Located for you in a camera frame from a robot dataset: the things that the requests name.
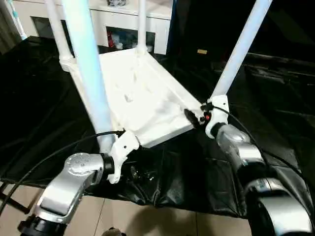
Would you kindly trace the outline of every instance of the white bracket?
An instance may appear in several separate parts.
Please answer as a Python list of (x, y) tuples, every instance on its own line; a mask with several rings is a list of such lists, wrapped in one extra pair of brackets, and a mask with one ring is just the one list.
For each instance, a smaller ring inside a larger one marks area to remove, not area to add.
[[(219, 95), (219, 96), (211, 97), (210, 99), (208, 99), (208, 103), (212, 103), (212, 105), (214, 105), (216, 107), (220, 107), (220, 108), (226, 110), (227, 112), (229, 112), (228, 101), (227, 101), (226, 95)], [(206, 126), (206, 135), (210, 139), (214, 139), (215, 137), (213, 137), (213, 135), (211, 134), (211, 129), (213, 128), (213, 126), (216, 123), (226, 123), (227, 124), (227, 118), (228, 118), (227, 113), (225, 113), (219, 109), (214, 108), (211, 111), (210, 121)]]
[(108, 175), (110, 183), (118, 183), (121, 175), (122, 165), (127, 160), (127, 155), (139, 148), (139, 142), (131, 131), (126, 131), (113, 144), (109, 155), (114, 160), (115, 172)]

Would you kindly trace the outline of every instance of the black connector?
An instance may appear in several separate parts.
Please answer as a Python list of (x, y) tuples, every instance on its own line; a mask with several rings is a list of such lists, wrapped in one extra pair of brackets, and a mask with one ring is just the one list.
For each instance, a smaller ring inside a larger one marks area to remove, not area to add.
[(102, 156), (104, 161), (103, 174), (105, 175), (113, 174), (115, 172), (115, 164), (113, 158), (106, 153), (101, 153), (100, 155)]

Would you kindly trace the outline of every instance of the black cable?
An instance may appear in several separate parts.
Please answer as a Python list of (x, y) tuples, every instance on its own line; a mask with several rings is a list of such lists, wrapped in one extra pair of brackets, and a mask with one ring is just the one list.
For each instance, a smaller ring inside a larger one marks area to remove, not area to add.
[(216, 107), (216, 106), (213, 106), (213, 105), (212, 105), (212, 107), (213, 107), (213, 108), (216, 108), (216, 109), (218, 109), (218, 110), (220, 110), (220, 111), (223, 111), (223, 112), (226, 113), (226, 114), (228, 114), (230, 117), (232, 117), (232, 118), (241, 126), (241, 128), (242, 128), (242, 129), (248, 134), (248, 136), (251, 138), (252, 143), (256, 145), (256, 147), (258, 148), (258, 150), (259, 150), (260, 153), (261, 153), (262, 159), (264, 160), (264, 162), (266, 163), (266, 165), (269, 167), (270, 164), (268, 163), (268, 160), (267, 160), (266, 156), (264, 155), (262, 149), (259, 147), (259, 145), (258, 145), (256, 139), (253, 137), (253, 135), (250, 133), (250, 131), (236, 118), (236, 116), (234, 116), (232, 113), (226, 111), (225, 109), (223, 109), (223, 108), (221, 108), (221, 107)]
[(98, 136), (103, 136), (103, 135), (109, 135), (109, 134), (117, 134), (117, 135), (122, 135), (124, 133), (124, 131), (108, 131), (108, 132), (102, 132), (102, 133), (98, 133), (98, 134), (93, 134), (90, 136), (87, 136), (85, 138), (82, 138), (80, 140), (77, 140), (71, 144), (68, 144), (67, 146), (64, 146), (63, 148), (53, 152), (52, 154), (50, 154), (49, 156), (45, 157), (44, 159), (42, 159), (40, 162), (38, 162), (33, 168), (31, 168), (14, 186), (13, 188), (10, 190), (10, 192), (7, 194), (6, 198), (3, 200), (1, 207), (0, 207), (0, 216), (3, 213), (3, 210), (7, 204), (7, 202), (9, 201), (9, 199), (12, 197), (13, 193), (16, 191), (16, 189), (21, 185), (21, 183), (35, 170), (37, 169), (37, 167), (39, 167), (43, 162), (47, 161), (48, 159), (52, 158), (53, 156), (59, 154), (60, 152), (66, 150), (67, 148), (70, 148), (78, 143), (84, 142), (88, 139), (91, 138), (95, 138)]

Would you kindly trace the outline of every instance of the white metal pole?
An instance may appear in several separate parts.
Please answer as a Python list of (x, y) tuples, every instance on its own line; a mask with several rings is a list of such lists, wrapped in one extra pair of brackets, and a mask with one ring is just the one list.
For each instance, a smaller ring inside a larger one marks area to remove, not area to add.
[(59, 62), (64, 71), (69, 71), (67, 64), (72, 62), (73, 56), (70, 52), (65, 38), (63, 26), (61, 24), (54, 0), (45, 0), (51, 29), (53, 30), (56, 45), (59, 51)]
[(24, 32), (24, 29), (23, 29), (23, 26), (22, 26), (22, 23), (20, 21), (20, 18), (18, 16), (18, 13), (17, 11), (15, 10), (15, 7), (14, 7), (14, 4), (13, 4), (13, 1), (12, 0), (8, 0), (7, 1), (9, 7), (11, 8), (11, 16), (13, 17), (13, 22), (21, 36), (21, 39), (24, 40), (27, 38), (27, 35), (26, 33)]
[[(87, 0), (62, 0), (64, 15), (85, 90), (88, 113), (97, 133), (112, 130), (98, 50)], [(98, 139), (101, 152), (109, 152), (113, 135)]]
[(227, 94), (268, 12), (271, 2), (272, 0), (256, 0), (211, 97)]
[(138, 9), (138, 53), (143, 54), (147, 51), (146, 46), (146, 0), (139, 0)]

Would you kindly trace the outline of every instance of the wrinkled black fabric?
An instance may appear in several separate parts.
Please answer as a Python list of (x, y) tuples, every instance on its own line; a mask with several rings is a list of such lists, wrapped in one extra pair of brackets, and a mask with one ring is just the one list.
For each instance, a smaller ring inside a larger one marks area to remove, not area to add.
[[(223, 67), (222, 63), (198, 66), (186, 58), (157, 59), (200, 102), (211, 94)], [(307, 66), (307, 76), (290, 72), (294, 63), (285, 70), (286, 62), (247, 58), (245, 65), (228, 94), (231, 112), (262, 148), (300, 166), (315, 186), (312, 67)], [(6, 74), (0, 88), (0, 174), (4, 174), (2, 180), (15, 182), (45, 156), (94, 130), (71, 76), (60, 68), (54, 41), (28, 38), (4, 55), (0, 66)], [(79, 151), (97, 153), (96, 140), (48, 160), (24, 184), (46, 186), (62, 169), (64, 160)], [(281, 162), (267, 158), (287, 188), (312, 212), (304, 182)], [(204, 130), (191, 130), (133, 152), (123, 165), (118, 184), (103, 179), (89, 194), (140, 205), (246, 217), (240, 184), (227, 158)]]

